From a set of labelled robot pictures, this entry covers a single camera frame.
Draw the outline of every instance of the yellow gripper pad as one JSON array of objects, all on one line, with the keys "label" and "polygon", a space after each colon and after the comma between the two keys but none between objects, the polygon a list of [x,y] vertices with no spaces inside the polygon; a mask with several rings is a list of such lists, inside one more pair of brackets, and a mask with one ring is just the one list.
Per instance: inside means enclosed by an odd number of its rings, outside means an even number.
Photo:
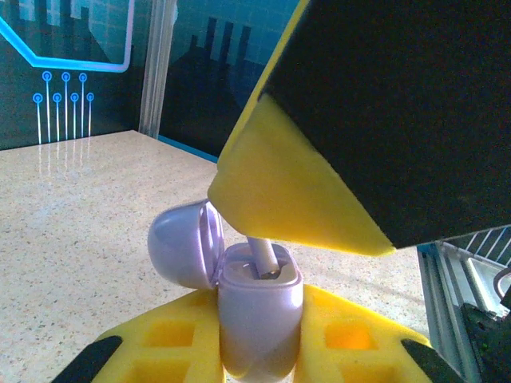
[{"label": "yellow gripper pad", "polygon": [[223,383],[216,290],[198,290],[102,334],[53,383]]},{"label": "yellow gripper pad", "polygon": [[[429,345],[413,330],[305,286],[294,382],[429,382],[401,345],[405,338]],[[105,332],[53,383],[224,381],[216,291],[198,290]]]},{"label": "yellow gripper pad", "polygon": [[299,2],[212,204],[244,235],[362,255],[509,224],[504,7]]},{"label": "yellow gripper pad", "polygon": [[401,343],[429,345],[423,335],[318,287],[304,289],[294,383],[431,382]]}]

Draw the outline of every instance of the black rubber tip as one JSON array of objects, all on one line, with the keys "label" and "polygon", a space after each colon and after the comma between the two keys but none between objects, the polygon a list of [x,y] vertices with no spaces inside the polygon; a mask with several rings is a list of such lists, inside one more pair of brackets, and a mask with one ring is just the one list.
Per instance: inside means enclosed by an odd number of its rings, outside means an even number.
[{"label": "black rubber tip", "polygon": [[92,382],[121,343],[121,337],[112,336],[88,345],[58,374],[53,383]]}]

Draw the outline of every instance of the glowing dot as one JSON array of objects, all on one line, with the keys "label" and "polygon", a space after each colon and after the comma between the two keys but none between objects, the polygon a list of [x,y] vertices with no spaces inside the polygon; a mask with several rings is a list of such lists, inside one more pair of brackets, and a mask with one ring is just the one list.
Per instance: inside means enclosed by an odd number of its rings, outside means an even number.
[{"label": "glowing dot", "polygon": [[42,73],[42,79],[44,81],[50,81],[51,80],[51,73],[47,70],[45,70],[43,73]]},{"label": "glowing dot", "polygon": [[41,102],[42,102],[42,94],[34,93],[34,95],[32,96],[32,101],[35,102],[36,104],[41,104]]}]

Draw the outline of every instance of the granite surface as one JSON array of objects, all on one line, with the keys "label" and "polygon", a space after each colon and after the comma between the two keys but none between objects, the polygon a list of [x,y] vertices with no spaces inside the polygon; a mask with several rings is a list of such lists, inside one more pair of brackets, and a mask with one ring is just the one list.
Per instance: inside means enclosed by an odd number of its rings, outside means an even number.
[{"label": "granite surface", "polygon": [[[190,291],[156,275],[146,236],[159,212],[206,196],[213,163],[122,132],[0,152],[0,164],[1,383],[51,381],[105,330]],[[415,249],[284,246],[307,283],[427,335]]]}]

